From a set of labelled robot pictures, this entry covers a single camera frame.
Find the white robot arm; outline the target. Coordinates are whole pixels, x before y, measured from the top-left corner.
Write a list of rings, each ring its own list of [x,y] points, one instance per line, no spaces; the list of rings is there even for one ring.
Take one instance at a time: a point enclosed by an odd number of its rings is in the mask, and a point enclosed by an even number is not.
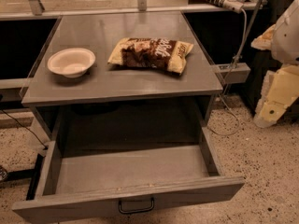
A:
[[[267,128],[299,98],[299,0],[293,0],[276,24],[255,38],[251,46],[270,50],[272,58],[282,63],[276,72],[266,73],[255,110],[254,123]]]

